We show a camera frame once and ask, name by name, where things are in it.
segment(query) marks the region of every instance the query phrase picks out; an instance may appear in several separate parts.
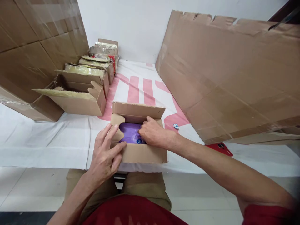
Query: white plastic sheet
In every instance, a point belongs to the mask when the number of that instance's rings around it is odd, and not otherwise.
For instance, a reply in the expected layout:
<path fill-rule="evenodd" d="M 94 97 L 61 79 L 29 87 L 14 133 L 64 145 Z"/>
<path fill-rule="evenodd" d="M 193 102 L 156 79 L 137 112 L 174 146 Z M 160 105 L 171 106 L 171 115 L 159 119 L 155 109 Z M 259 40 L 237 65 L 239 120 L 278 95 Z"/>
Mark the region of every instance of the white plastic sheet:
<path fill-rule="evenodd" d="M 110 121 L 112 102 L 131 102 L 166 108 L 165 128 L 203 144 L 154 65 L 120 60 L 110 86 L 103 117 L 64 113 L 58 122 L 34 122 L 0 104 L 0 166 L 89 168 L 95 137 Z M 267 176 L 300 176 L 300 158 L 287 146 L 225 143 L 233 157 Z M 121 171 L 205 173 L 188 160 L 168 152 L 168 163 L 122 163 Z"/>

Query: purple bottle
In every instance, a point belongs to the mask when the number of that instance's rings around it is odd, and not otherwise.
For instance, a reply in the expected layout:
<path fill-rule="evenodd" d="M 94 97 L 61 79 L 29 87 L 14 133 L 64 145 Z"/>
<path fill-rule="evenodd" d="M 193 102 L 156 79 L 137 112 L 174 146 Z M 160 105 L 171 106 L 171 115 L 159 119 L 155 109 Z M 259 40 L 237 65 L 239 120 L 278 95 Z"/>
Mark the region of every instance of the purple bottle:
<path fill-rule="evenodd" d="M 137 123 L 121 123 L 119 129 L 124 133 L 124 137 L 119 141 L 126 141 L 132 144 L 146 144 L 146 142 L 139 135 L 138 130 L 141 128 L 141 124 Z"/>

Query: phone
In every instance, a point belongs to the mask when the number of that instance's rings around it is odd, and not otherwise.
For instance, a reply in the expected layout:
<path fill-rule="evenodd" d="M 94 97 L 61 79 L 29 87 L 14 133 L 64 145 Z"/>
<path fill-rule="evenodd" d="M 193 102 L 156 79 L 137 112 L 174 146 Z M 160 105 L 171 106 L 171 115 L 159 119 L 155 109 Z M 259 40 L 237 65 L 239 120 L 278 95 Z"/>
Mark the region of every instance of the phone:
<path fill-rule="evenodd" d="M 229 151 L 229 149 L 226 147 L 226 145 L 223 142 L 217 143 L 217 144 L 211 144 L 211 145 L 205 145 L 207 147 L 210 147 L 218 152 L 221 152 L 225 155 L 228 155 L 230 157 L 233 156 L 233 154 Z"/>

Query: khaki pants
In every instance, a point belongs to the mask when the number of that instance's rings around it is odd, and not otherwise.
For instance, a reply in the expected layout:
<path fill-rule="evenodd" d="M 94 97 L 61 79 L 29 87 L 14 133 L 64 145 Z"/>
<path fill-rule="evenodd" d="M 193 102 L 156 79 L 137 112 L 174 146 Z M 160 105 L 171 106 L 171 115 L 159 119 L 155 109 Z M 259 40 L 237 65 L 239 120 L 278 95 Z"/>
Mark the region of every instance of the khaki pants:
<path fill-rule="evenodd" d="M 86 170 L 70 169 L 67 175 L 67 188 L 65 200 L 69 197 L 77 182 Z M 147 198 L 151 202 L 171 211 L 171 201 L 166 194 L 166 186 L 162 173 L 129 172 L 123 184 L 122 194 L 138 195 Z M 79 224 L 82 224 L 103 202 L 117 196 L 118 190 L 111 177 L 105 181 L 92 195 L 84 207 Z"/>

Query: red sleeve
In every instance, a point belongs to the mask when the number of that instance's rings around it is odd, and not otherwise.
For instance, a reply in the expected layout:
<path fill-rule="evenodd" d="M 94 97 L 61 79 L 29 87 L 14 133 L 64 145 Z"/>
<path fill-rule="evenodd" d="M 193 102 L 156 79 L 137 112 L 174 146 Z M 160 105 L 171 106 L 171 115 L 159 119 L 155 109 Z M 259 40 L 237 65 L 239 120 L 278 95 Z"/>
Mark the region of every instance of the red sleeve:
<path fill-rule="evenodd" d="M 249 205 L 244 212 L 243 225 L 282 225 L 292 216 L 292 210 L 280 206 Z"/>

